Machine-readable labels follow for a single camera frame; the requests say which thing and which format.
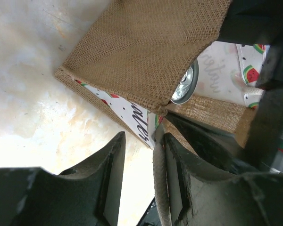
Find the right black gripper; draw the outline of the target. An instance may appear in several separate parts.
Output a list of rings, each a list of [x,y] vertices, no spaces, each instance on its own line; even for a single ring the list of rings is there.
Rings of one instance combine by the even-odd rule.
[[[256,87],[264,91],[243,137],[244,160],[260,171],[283,173],[283,0],[234,0],[219,41],[268,46]]]

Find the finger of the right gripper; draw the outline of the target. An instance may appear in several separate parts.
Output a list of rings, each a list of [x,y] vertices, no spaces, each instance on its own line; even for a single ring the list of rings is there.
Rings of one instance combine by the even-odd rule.
[[[232,133],[175,112],[168,112],[166,119],[178,129],[196,154],[211,165],[233,174],[258,172],[245,161],[244,150]]]

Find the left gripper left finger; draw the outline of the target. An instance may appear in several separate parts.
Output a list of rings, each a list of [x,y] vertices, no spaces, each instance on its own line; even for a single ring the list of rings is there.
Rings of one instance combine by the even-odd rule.
[[[54,175],[42,168],[0,168],[0,226],[115,226],[125,133]]]

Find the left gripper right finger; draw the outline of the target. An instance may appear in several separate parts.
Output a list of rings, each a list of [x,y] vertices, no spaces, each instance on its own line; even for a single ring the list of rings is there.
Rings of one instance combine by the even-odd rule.
[[[175,226],[283,226],[283,174],[231,174],[164,135]]]

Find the red cola can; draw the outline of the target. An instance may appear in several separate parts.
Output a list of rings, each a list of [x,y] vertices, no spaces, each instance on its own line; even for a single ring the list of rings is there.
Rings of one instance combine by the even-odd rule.
[[[193,95],[199,78],[199,64],[196,59],[183,75],[175,92],[171,97],[171,102],[176,105],[186,103]]]

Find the watermelon print canvas bag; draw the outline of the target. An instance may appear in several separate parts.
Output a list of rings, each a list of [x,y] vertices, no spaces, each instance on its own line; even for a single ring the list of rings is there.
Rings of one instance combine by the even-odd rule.
[[[265,45],[218,41],[233,0],[114,0],[54,77],[152,146],[153,125],[132,124],[109,99],[134,105],[135,118],[168,109],[234,134],[244,146],[262,90],[255,87]],[[191,64],[199,78],[182,105],[171,97]]]

